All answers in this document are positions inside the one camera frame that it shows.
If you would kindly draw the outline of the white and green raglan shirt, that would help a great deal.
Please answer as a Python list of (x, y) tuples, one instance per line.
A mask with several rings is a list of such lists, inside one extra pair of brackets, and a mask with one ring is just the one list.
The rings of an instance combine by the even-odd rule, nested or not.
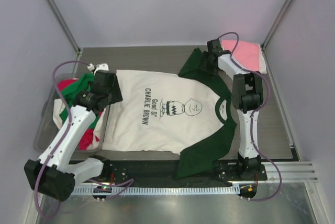
[(178, 179), (211, 170), (237, 125), (229, 88), (200, 69), (207, 55), (194, 49), (178, 74), (117, 70), (123, 100), (110, 107), (103, 150), (178, 154)]

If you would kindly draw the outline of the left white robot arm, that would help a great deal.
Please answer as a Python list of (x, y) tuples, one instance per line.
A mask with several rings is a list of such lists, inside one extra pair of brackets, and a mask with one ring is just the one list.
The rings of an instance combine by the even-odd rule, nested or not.
[(80, 91), (70, 114), (48, 148), (34, 160), (28, 160), (24, 171), (34, 192), (60, 202), (67, 200), (75, 186), (92, 178), (107, 181), (111, 177), (110, 160), (91, 155), (85, 161), (70, 164), (70, 159), (85, 131), (101, 111), (122, 101), (115, 73), (98, 70), (89, 91)]

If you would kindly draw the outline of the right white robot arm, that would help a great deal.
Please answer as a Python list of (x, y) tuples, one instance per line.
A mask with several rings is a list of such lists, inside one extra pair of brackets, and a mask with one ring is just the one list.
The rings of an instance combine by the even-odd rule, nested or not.
[(258, 116), (264, 105), (263, 74), (266, 72), (260, 46), (220, 38), (207, 42), (208, 55), (201, 70), (215, 75), (224, 71), (232, 80), (231, 102), (238, 113), (240, 146), (235, 171), (242, 180), (254, 180), (261, 173), (258, 148)]

